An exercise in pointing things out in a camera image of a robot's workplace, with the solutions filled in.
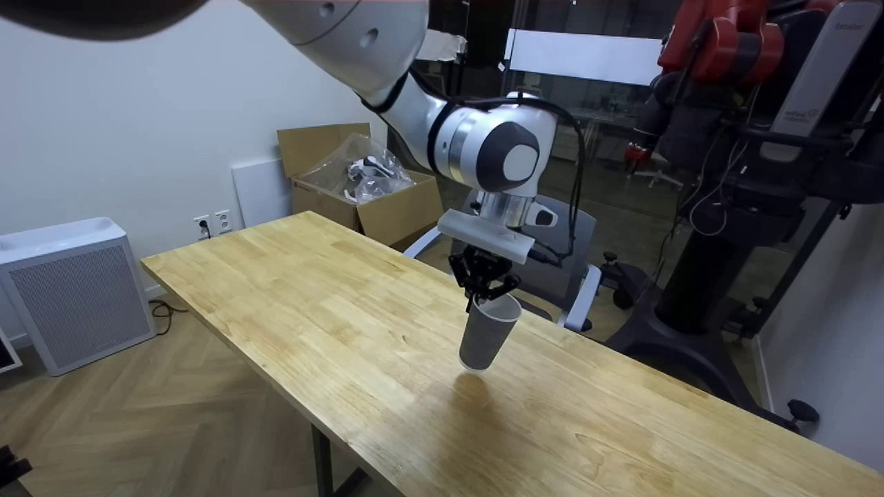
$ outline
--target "cardboard box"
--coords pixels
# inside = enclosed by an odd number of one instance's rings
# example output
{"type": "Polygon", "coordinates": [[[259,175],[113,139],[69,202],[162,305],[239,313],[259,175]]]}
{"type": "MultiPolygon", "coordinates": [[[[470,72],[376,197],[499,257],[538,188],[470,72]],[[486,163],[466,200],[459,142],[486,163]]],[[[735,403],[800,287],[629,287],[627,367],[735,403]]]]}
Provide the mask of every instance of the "cardboard box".
{"type": "Polygon", "coordinates": [[[384,246],[404,248],[408,242],[430,229],[441,215],[441,200],[433,175],[420,175],[408,168],[415,188],[381,197],[368,206],[351,206],[303,184],[303,175],[321,167],[352,132],[368,137],[369,127],[337,126],[275,132],[282,168],[283,178],[293,184],[293,214],[311,211],[384,246]]]}

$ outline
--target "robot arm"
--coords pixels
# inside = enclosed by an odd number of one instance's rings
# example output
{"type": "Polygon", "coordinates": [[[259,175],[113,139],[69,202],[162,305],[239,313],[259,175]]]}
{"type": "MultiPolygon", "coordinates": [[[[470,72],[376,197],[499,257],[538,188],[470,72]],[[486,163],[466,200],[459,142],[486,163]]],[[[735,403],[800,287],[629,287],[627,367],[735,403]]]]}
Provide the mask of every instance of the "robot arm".
{"type": "Polygon", "coordinates": [[[509,266],[524,266],[532,248],[517,229],[550,218],[532,197],[550,159],[554,116],[520,106],[521,97],[477,112],[423,91],[408,68],[427,28],[427,0],[246,4],[321,70],[352,90],[406,142],[420,167],[481,190],[475,214],[451,211],[439,229],[470,246],[471,257],[455,266],[466,295],[491,298],[499,283],[509,291],[513,286],[509,266]]]}

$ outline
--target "wooden tabletop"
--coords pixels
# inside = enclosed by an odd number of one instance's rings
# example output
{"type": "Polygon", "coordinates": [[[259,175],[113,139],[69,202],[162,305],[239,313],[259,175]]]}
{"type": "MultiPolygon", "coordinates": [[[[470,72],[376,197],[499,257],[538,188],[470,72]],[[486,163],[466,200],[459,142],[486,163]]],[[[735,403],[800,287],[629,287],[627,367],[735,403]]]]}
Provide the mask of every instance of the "wooden tabletop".
{"type": "Polygon", "coordinates": [[[526,313],[466,374],[451,276],[311,214],[142,266],[404,496],[884,496],[884,476],[526,313]]]}

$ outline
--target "table leg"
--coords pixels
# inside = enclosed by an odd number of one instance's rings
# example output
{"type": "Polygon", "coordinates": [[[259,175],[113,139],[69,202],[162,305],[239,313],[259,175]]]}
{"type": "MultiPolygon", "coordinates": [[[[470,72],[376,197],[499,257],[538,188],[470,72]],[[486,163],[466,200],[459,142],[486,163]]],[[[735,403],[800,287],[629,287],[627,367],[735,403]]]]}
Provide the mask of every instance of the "table leg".
{"type": "Polygon", "coordinates": [[[357,471],[352,476],[347,476],[347,482],[340,489],[333,489],[332,442],[315,425],[310,425],[310,435],[311,435],[311,464],[315,464],[317,497],[344,497],[344,496],[352,496],[361,485],[368,485],[368,472],[357,471]]]}

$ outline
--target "electrical outlet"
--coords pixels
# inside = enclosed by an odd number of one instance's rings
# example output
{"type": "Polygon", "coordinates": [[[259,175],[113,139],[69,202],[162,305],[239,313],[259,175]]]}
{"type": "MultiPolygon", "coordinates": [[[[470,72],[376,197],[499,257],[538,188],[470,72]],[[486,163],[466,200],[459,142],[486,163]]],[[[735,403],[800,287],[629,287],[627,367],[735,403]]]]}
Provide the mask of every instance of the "electrical outlet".
{"type": "Polygon", "coordinates": [[[217,233],[217,235],[231,233],[230,211],[217,211],[217,214],[214,214],[214,233],[217,233]]]}
{"type": "Polygon", "coordinates": [[[194,225],[196,225],[196,239],[198,242],[209,242],[212,239],[209,215],[194,215],[194,225]]]}

